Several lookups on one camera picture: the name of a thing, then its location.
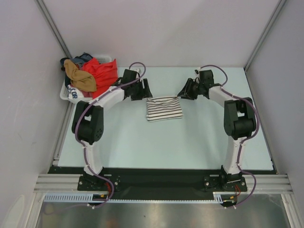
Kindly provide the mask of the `black white striped tank top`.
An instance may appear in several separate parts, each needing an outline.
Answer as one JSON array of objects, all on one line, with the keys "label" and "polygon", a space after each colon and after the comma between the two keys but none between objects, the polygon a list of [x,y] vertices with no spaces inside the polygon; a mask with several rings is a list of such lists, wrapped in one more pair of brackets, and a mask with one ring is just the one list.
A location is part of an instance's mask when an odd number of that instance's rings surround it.
[{"label": "black white striped tank top", "polygon": [[147,98],[146,104],[146,118],[149,122],[183,117],[182,108],[177,96]]}]

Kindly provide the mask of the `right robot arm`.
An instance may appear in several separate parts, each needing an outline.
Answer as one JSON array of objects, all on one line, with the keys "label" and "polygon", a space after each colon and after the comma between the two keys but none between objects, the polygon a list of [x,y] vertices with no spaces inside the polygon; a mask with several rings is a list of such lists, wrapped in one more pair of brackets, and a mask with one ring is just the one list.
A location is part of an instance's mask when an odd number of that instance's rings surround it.
[{"label": "right robot arm", "polygon": [[241,98],[226,91],[224,86],[214,82],[212,70],[196,70],[196,78],[188,78],[178,97],[195,100],[199,95],[216,102],[224,109],[223,126],[228,136],[227,154],[222,165],[224,176],[219,178],[223,190],[236,185],[233,175],[242,172],[241,160],[246,142],[259,130],[257,111],[249,97]]}]

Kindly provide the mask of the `tan brown garment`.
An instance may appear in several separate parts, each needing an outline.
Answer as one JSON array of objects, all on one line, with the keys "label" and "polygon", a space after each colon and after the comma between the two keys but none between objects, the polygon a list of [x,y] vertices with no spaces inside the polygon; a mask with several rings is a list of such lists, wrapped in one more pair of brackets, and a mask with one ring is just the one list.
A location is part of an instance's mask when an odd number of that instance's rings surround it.
[{"label": "tan brown garment", "polygon": [[97,90],[94,76],[80,70],[70,59],[64,61],[64,68],[73,87],[85,92],[95,92]]}]

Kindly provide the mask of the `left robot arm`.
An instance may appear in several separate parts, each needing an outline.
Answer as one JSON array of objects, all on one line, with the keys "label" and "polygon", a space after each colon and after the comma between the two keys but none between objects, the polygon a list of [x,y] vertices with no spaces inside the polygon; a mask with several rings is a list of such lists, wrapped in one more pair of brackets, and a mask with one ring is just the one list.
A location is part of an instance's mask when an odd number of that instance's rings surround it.
[{"label": "left robot arm", "polygon": [[88,184],[95,190],[101,189],[105,178],[99,173],[104,165],[98,155],[97,142],[104,133],[104,112],[126,98],[142,100],[152,98],[148,79],[136,70],[126,69],[104,93],[90,102],[79,101],[72,123],[72,133],[84,151],[85,173],[91,175]]}]

